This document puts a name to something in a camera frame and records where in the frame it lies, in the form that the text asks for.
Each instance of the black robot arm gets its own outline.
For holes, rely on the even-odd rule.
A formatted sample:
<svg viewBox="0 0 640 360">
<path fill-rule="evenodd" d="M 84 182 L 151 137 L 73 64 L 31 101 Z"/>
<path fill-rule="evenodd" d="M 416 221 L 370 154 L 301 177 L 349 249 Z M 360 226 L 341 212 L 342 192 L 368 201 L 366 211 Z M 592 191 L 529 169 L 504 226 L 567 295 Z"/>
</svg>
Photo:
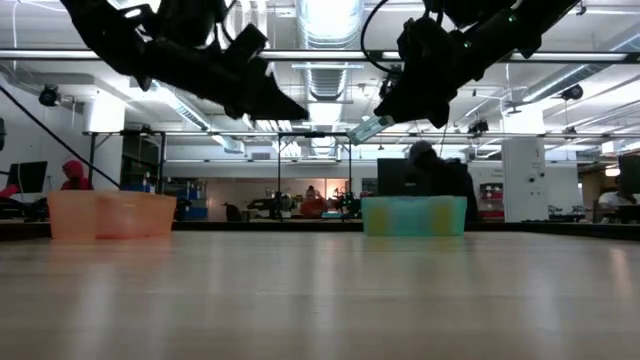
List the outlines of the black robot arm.
<svg viewBox="0 0 640 360">
<path fill-rule="evenodd" d="M 442 128 L 449 120 L 449 102 L 461 86 L 482 79 L 487 68 L 516 49 L 531 57 L 540 48 L 542 35 L 579 0 L 423 2 L 425 14 L 409 19 L 397 41 L 403 71 L 374 64 L 390 72 L 394 83 L 374 110 L 376 117 L 348 133 L 356 145 L 397 123 L 428 119 Z M 438 14 L 436 20 L 430 18 L 431 12 Z M 447 33 L 441 27 L 444 14 L 458 29 Z"/>
<path fill-rule="evenodd" d="M 153 79 L 218 103 L 230 117 L 307 119 L 307 111 L 278 89 L 262 52 L 268 39 L 246 27 L 223 52 L 206 40 L 224 21 L 224 0 L 162 0 L 116 9 L 107 0 L 61 0 L 85 44 L 147 91 Z"/>
</svg>

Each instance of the computer monitor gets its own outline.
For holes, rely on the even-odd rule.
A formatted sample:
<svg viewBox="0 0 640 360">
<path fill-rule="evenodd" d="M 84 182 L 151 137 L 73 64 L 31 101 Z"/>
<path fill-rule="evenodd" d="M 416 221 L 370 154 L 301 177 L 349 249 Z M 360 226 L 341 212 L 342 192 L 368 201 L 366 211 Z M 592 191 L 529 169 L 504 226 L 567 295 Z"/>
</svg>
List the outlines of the computer monitor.
<svg viewBox="0 0 640 360">
<path fill-rule="evenodd" d="M 640 194 L 640 156 L 625 155 L 618 158 L 620 179 L 618 186 L 627 194 Z"/>
<path fill-rule="evenodd" d="M 379 196 L 430 196 L 429 177 L 406 159 L 378 159 Z"/>
<path fill-rule="evenodd" d="M 20 186 L 24 194 L 41 193 L 47 176 L 47 162 L 11 164 L 7 186 Z"/>
</svg>

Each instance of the person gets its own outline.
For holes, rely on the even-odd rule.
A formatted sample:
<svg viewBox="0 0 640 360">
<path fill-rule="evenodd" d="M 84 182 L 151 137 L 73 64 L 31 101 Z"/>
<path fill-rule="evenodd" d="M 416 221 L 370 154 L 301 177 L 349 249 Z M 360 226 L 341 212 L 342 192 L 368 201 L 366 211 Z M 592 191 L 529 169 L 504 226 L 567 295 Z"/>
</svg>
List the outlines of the person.
<svg viewBox="0 0 640 360">
<path fill-rule="evenodd" d="M 418 141 L 409 150 L 409 165 L 428 174 L 433 196 L 466 197 L 465 221 L 480 221 L 473 179 L 459 159 L 443 160 L 438 157 L 431 144 Z"/>
<path fill-rule="evenodd" d="M 322 213 L 325 211 L 325 199 L 313 186 L 309 186 L 304 201 L 300 205 L 300 214 L 305 219 L 319 219 L 322 218 Z"/>
<path fill-rule="evenodd" d="M 12 184 L 7 186 L 4 190 L 0 191 L 0 198 L 10 198 L 19 192 L 20 192 L 20 187 Z"/>
<path fill-rule="evenodd" d="M 598 199 L 598 206 L 603 210 L 613 211 L 620 206 L 637 205 L 638 201 L 633 194 L 628 194 L 620 189 L 620 178 L 615 178 L 616 187 L 613 191 L 605 192 Z"/>
<path fill-rule="evenodd" d="M 60 190 L 93 190 L 93 186 L 89 179 L 84 177 L 84 169 L 82 163 L 78 160 L 68 161 L 62 166 L 62 172 L 67 177 L 67 181 L 62 184 Z M 0 191 L 0 198 L 10 198 L 20 192 L 18 185 L 9 185 Z"/>
<path fill-rule="evenodd" d="M 93 190 L 93 185 L 91 185 L 89 179 L 84 177 L 84 169 L 80 161 L 68 161 L 62 166 L 62 172 L 64 172 L 68 180 L 62 184 L 60 190 Z"/>
</svg>

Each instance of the desk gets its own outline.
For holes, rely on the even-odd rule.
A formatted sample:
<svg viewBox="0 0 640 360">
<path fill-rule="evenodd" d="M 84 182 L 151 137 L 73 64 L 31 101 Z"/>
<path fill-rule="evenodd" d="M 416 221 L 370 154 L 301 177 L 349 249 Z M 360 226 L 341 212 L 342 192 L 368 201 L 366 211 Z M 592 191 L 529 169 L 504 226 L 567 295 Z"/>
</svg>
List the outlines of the desk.
<svg viewBox="0 0 640 360">
<path fill-rule="evenodd" d="M 630 242 L 184 232 L 0 246 L 6 359 L 640 358 Z"/>
</svg>

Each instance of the teal plastic bin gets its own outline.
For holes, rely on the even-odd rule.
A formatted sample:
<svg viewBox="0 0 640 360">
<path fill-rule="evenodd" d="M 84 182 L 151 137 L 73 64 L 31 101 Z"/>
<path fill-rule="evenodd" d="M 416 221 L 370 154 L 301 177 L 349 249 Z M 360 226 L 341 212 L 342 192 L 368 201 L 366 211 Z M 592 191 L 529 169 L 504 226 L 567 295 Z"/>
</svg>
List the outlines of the teal plastic bin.
<svg viewBox="0 0 640 360">
<path fill-rule="evenodd" d="M 462 236 L 467 199 L 453 196 L 362 199 L 368 236 Z"/>
</svg>

